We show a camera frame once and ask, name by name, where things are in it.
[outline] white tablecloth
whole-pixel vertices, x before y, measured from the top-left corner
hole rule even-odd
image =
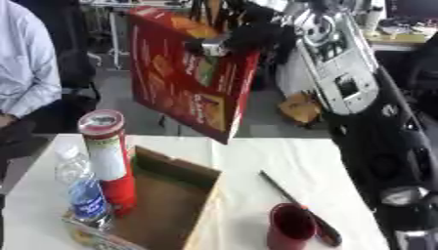
[[[340,231],[338,249],[387,249],[330,140],[234,139],[222,146],[206,138],[131,136],[128,143],[224,171],[199,250],[267,249],[269,210],[285,200],[258,176],[260,169]],[[54,167],[62,144],[84,149],[79,135],[57,136],[7,196],[5,249],[81,249],[60,220],[67,201]],[[329,248],[313,239],[306,249]]]

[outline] screwdriver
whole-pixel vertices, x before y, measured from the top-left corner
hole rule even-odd
[[[287,198],[292,204],[301,207],[302,209],[309,212],[313,216],[317,226],[317,237],[327,246],[337,247],[342,243],[342,237],[339,232],[324,221],[321,217],[314,214],[312,211],[307,209],[305,206],[301,205],[296,199],[294,199],[287,191],[285,191],[280,185],[274,181],[265,171],[260,171],[260,176],[267,181],[273,188],[278,190],[285,198]]]

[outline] white shirt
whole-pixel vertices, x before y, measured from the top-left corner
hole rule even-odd
[[[55,49],[43,22],[0,0],[0,111],[23,117],[60,97]]]

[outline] white can lid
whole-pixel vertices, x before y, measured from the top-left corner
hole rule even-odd
[[[112,109],[94,110],[82,116],[77,123],[79,132],[89,136],[107,135],[120,130],[123,125],[123,114]]]

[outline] bottle cap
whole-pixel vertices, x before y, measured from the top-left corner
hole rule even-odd
[[[76,157],[78,153],[79,148],[76,145],[60,146],[60,148],[57,150],[57,155],[62,160],[69,160],[73,157]]]

